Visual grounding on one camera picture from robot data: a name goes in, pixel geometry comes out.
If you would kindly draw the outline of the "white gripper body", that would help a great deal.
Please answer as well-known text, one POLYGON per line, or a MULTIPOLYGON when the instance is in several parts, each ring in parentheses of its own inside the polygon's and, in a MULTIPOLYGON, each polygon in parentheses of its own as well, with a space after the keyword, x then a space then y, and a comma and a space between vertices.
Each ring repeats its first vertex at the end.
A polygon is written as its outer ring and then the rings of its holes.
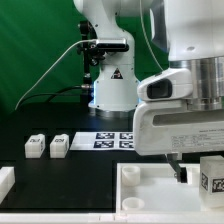
POLYGON ((224 151, 224 110, 188 111, 181 100, 141 102, 133 140, 139 155, 224 151))

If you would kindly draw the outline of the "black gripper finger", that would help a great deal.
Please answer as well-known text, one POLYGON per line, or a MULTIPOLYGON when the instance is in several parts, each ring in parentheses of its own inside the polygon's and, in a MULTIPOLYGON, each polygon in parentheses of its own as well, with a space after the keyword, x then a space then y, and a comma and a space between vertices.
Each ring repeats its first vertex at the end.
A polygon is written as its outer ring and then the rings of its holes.
POLYGON ((185 167, 181 167, 177 161, 177 156, 175 154, 167 154, 167 162, 172 167, 175 172, 175 177, 178 182, 186 183, 187 182, 187 170, 185 167))

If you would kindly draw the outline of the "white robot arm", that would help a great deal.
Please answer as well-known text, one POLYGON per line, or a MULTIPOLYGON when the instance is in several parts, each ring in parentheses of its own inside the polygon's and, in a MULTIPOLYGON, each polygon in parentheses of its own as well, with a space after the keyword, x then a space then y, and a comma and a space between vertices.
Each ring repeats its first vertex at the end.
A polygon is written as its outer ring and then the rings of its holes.
POLYGON ((165 155, 180 182, 179 153, 224 149, 224 0, 73 0, 96 36, 90 54, 100 64, 90 108, 133 112, 138 154, 165 155), (135 40, 117 18, 149 13, 153 39, 169 66, 138 80, 135 40))

